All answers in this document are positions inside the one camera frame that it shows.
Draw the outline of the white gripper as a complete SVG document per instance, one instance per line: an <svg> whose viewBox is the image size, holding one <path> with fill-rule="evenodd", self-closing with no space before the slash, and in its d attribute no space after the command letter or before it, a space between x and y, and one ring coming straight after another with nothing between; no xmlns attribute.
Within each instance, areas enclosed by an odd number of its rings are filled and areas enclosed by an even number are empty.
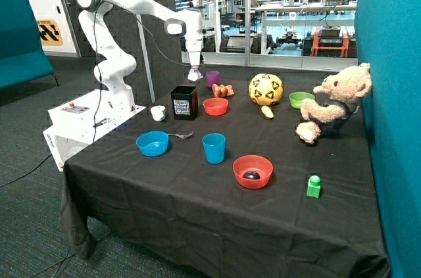
<svg viewBox="0 0 421 278"><path fill-rule="evenodd" d="M189 62L191 65L191 71L199 71L199 66L201 64L201 51L203 48L202 39L187 39L186 40L186 49L189 57Z"/></svg>

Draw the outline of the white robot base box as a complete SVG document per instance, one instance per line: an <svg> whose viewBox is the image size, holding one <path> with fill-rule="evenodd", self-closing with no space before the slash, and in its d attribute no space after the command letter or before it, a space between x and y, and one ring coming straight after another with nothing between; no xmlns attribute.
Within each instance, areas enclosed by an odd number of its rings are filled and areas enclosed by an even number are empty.
<svg viewBox="0 0 421 278"><path fill-rule="evenodd" d="M52 126L44 139L61 172L66 160L144 110L139 105L118 105L110 91L95 89L48 110Z"/></svg>

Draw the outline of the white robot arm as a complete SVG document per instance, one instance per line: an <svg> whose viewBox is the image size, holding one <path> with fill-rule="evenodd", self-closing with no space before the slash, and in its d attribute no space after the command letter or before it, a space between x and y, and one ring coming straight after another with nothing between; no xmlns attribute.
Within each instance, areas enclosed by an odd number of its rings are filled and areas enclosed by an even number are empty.
<svg viewBox="0 0 421 278"><path fill-rule="evenodd" d="M111 93L111 106L117 112L131 112L135 109L132 88L124 77L136 69L136 60L123 51L115 42L104 16L115 5L134 15L151 15L161 19L164 32L173 37L184 37L189 55L188 80L197 81L203 77L199 71L203 47L203 26L200 11L184 9L175 12L154 0L77 0L82 8L79 22L93 50L105 57L94 69L94 75Z"/></svg>

